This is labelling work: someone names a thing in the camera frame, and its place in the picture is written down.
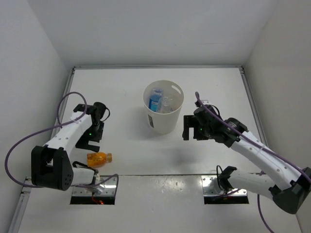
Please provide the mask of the orange juice bottle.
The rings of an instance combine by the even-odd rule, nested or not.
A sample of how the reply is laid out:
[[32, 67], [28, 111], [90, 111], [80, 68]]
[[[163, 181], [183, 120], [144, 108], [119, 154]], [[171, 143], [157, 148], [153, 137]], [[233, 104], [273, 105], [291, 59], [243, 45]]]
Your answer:
[[111, 153], [96, 152], [87, 154], [87, 165], [89, 167], [98, 168], [111, 162], [112, 162]]

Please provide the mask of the clear bottle blue-white cap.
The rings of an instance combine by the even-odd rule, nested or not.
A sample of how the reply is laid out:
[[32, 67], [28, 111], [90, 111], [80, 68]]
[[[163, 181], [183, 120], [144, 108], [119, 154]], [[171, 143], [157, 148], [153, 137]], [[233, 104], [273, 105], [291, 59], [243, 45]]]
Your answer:
[[173, 111], [173, 96], [163, 96], [161, 98], [159, 112], [161, 114], [168, 114]]

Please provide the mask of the blue label plastic bottle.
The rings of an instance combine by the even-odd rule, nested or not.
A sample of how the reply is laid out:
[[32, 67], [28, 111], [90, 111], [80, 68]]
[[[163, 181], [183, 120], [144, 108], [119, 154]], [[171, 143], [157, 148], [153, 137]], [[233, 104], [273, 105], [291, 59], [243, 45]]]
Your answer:
[[159, 101], [160, 101], [162, 95], [163, 95], [163, 89], [162, 88], [153, 88], [150, 91], [148, 107], [151, 111], [153, 111], [153, 112], [157, 111]]

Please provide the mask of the clear bottle white cap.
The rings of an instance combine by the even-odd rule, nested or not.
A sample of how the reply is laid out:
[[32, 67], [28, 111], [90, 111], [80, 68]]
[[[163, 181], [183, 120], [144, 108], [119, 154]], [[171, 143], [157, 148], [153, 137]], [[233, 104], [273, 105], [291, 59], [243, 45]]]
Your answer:
[[182, 105], [182, 102], [183, 102], [183, 98], [180, 98], [177, 96], [171, 97], [170, 98], [170, 111], [171, 112], [176, 111]]

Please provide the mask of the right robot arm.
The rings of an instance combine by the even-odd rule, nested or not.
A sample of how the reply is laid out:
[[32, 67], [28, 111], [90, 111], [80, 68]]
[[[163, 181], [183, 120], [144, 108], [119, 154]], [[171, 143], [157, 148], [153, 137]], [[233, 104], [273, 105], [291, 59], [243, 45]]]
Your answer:
[[185, 115], [183, 121], [184, 140], [189, 140], [189, 130], [193, 129], [194, 139], [224, 144], [263, 171], [258, 175], [227, 166], [216, 176], [215, 191], [224, 194], [233, 189], [246, 189], [271, 199], [286, 213], [297, 213], [311, 191], [309, 167], [295, 168], [276, 157], [243, 123], [232, 117], [223, 120], [213, 105], [199, 106], [193, 115]]

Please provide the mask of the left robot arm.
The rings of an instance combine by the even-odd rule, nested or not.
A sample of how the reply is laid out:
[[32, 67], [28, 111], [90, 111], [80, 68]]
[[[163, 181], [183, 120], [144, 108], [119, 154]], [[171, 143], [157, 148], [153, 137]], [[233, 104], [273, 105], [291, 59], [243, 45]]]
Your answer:
[[70, 186], [94, 187], [98, 171], [78, 161], [71, 161], [74, 148], [99, 152], [107, 107], [101, 102], [93, 105], [78, 104], [71, 115], [71, 123], [45, 145], [31, 152], [31, 179], [36, 186], [66, 191]]

